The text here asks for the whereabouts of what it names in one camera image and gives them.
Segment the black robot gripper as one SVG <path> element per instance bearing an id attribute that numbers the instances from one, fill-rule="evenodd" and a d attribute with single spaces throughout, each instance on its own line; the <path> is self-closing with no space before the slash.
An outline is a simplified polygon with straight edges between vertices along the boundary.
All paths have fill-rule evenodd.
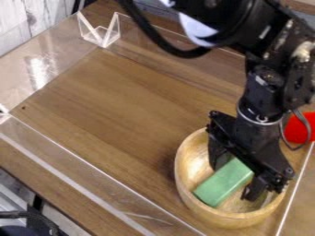
<path id="1" fill-rule="evenodd" d="M 232 117 L 219 111 L 211 111 L 209 118 L 207 132 L 212 169 L 217 171 L 235 157 L 255 173 L 241 199 L 253 202 L 265 190 L 280 194 L 295 172 L 280 150 L 276 124 L 255 124 L 241 115 Z"/>

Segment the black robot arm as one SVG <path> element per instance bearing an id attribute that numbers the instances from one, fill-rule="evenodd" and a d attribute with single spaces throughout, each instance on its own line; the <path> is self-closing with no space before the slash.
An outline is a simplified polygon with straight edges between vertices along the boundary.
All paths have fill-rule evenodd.
<path id="1" fill-rule="evenodd" d="M 209 113 L 209 162 L 231 153 L 255 172 L 243 191 L 253 201 L 280 193 L 293 177 L 279 143 L 287 115 L 315 96 L 315 29 L 277 0 L 171 0 L 184 32 L 199 46 L 244 54 L 245 86 L 235 117 Z"/>

